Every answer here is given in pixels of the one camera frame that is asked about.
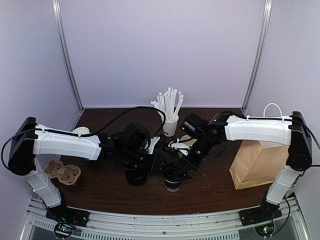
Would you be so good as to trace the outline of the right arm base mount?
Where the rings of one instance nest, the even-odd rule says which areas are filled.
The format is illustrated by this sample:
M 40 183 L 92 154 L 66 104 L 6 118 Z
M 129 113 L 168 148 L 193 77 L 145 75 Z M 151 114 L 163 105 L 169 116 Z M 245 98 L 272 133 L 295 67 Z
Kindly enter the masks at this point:
M 279 204 L 271 204 L 265 199 L 258 207 L 248 208 L 239 212 L 243 227 L 253 225 L 255 233 L 262 238 L 271 237 L 276 233 L 274 220 L 282 216 Z

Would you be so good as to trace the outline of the stack of black lids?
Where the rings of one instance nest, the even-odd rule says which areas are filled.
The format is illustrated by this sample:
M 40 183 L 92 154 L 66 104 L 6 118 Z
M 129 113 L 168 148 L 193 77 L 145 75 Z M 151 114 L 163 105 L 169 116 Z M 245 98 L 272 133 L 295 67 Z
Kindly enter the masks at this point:
M 147 177 L 148 173 L 141 169 L 125 171 L 127 182 L 134 187 L 142 186 L 147 181 Z

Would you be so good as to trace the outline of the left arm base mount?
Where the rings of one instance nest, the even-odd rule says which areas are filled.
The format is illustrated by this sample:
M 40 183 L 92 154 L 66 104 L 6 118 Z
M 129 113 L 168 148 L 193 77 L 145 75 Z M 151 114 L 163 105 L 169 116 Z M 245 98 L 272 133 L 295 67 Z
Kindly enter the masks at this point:
M 64 203 L 56 207 L 48 207 L 44 202 L 45 217 L 56 222 L 53 233 L 60 239 L 69 238 L 77 227 L 86 227 L 90 213 L 86 210 L 70 208 Z

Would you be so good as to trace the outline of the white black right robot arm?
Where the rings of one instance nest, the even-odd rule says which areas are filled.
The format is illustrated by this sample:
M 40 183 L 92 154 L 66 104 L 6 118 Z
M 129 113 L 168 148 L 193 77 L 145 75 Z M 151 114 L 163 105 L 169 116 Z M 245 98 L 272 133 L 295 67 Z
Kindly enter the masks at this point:
M 190 179 L 213 146 L 226 141 L 262 141 L 288 146 L 288 158 L 256 210 L 259 220 L 268 220 L 299 175 L 312 165 L 312 139 L 303 115 L 294 111 L 281 117 L 238 116 L 225 111 L 207 121 L 190 113 L 180 129 L 196 139 L 187 155 L 173 168 L 173 179 Z

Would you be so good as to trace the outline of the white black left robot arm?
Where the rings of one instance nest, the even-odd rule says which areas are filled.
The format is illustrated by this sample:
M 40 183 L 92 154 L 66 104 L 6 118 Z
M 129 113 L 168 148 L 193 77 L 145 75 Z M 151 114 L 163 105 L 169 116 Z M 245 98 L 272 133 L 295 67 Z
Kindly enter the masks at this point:
M 164 135 L 150 136 L 141 124 L 130 123 L 123 131 L 113 134 L 90 133 L 86 127 L 74 131 L 49 128 L 27 117 L 11 144 L 6 167 L 21 176 L 44 201 L 61 222 L 72 218 L 63 194 L 56 188 L 37 161 L 38 155 L 60 155 L 82 158 L 88 161 L 121 163 L 129 169 L 158 172 L 164 163 L 155 149 L 165 141 Z

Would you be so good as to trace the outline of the black white paper cup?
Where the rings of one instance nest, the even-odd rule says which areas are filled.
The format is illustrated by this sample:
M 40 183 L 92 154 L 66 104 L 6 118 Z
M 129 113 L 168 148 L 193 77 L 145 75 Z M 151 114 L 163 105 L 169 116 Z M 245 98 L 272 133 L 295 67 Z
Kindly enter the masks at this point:
M 177 192 L 182 185 L 182 177 L 180 176 L 180 172 L 178 170 L 176 170 L 176 172 L 177 172 L 177 179 L 175 180 L 171 180 L 163 177 L 165 187 L 169 192 Z

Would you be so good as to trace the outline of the stack of paper cups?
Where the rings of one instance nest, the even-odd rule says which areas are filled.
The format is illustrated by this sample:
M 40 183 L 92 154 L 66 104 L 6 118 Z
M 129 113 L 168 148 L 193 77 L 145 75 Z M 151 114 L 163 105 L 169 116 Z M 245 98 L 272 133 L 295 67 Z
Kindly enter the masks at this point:
M 76 134 L 80 134 L 80 135 L 85 135 L 85 134 L 90 134 L 91 133 L 89 128 L 85 127 L 85 126 L 77 127 L 72 132 L 76 133 Z

